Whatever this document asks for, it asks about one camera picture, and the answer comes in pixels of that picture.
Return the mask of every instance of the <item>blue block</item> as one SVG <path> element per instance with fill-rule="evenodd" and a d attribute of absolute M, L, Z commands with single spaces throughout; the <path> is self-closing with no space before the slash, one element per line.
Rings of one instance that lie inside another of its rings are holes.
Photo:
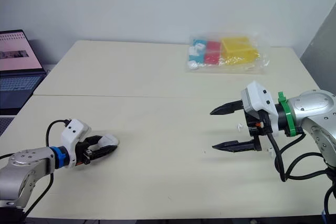
<path fill-rule="evenodd" d="M 199 56 L 189 55 L 189 60 L 194 60 L 197 63 L 204 63 L 204 54 L 200 54 Z"/>
<path fill-rule="evenodd" d="M 203 40 L 203 39 L 194 39 L 193 46 L 195 46 L 197 43 L 201 43 L 201 44 L 206 45 L 206 40 Z"/>

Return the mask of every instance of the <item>blue ring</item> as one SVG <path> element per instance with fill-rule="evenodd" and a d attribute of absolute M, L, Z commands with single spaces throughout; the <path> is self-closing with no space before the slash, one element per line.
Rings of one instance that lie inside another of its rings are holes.
<path fill-rule="evenodd" d="M 51 146 L 51 149 L 53 149 L 56 154 L 57 154 L 57 158 L 58 158 L 58 168 L 61 168 L 64 166 L 64 159 L 66 158 L 66 154 L 62 153 L 61 150 L 57 147 Z"/>

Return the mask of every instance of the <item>yellow block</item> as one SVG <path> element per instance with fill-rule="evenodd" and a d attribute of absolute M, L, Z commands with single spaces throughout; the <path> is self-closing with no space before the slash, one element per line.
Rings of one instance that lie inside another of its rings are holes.
<path fill-rule="evenodd" d="M 222 38 L 222 57 L 225 64 L 242 64 L 255 61 L 259 57 L 258 50 L 253 47 L 247 37 Z"/>

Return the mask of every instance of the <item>laptop screen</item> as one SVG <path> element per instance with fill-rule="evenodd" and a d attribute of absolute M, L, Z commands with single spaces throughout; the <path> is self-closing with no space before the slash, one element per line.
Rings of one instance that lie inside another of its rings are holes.
<path fill-rule="evenodd" d="M 0 33 L 0 71 L 41 68 L 23 31 Z"/>

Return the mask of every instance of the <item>green ring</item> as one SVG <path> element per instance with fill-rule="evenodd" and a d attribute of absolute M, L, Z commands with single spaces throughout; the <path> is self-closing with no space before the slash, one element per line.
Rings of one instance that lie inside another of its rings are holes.
<path fill-rule="evenodd" d="M 296 136 L 294 120 L 293 120 L 292 114 L 290 112 L 290 108 L 287 104 L 287 99 L 283 94 L 284 93 L 282 91 L 278 92 L 278 95 L 279 95 L 278 101 L 285 111 L 287 123 L 288 123 L 288 126 L 289 126 L 290 136 Z"/>

